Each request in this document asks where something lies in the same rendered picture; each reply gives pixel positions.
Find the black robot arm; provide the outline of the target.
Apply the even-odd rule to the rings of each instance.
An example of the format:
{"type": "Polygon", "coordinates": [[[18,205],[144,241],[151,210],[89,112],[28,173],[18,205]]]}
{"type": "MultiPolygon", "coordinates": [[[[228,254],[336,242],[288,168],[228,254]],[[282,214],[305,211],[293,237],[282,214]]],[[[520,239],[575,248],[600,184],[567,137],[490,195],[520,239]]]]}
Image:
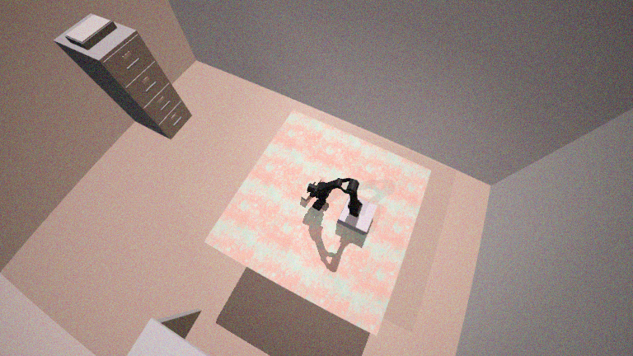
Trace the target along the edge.
{"type": "Polygon", "coordinates": [[[363,207],[363,204],[358,200],[358,190],[359,187],[359,182],[355,179],[351,179],[351,178],[337,178],[336,180],[330,181],[330,182],[320,182],[317,185],[314,184],[309,184],[307,187],[307,191],[311,192],[310,196],[311,197],[317,197],[317,195],[319,195],[319,197],[321,198],[325,198],[326,196],[328,196],[328,194],[330,193],[329,190],[333,190],[333,189],[341,189],[344,193],[349,194],[350,197],[350,201],[348,204],[348,209],[349,209],[349,214],[358,217],[360,212],[361,212],[361,208],[363,207]],[[342,183],[348,182],[349,184],[347,186],[347,189],[344,190],[341,186],[342,183]]]}

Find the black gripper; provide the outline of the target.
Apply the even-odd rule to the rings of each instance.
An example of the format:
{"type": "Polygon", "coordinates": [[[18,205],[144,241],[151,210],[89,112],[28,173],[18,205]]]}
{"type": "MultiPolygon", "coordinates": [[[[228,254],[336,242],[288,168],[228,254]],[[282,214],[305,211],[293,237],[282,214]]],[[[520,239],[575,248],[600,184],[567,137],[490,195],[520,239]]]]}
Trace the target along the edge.
{"type": "MultiPolygon", "coordinates": [[[[329,195],[328,195],[329,196],[329,195]]],[[[328,196],[326,196],[325,198],[321,198],[319,197],[319,195],[317,195],[318,199],[316,200],[316,202],[314,202],[314,204],[312,205],[312,207],[318,211],[321,210],[322,206],[323,206],[323,201],[325,202],[325,200],[328,198],[328,196]]]]}

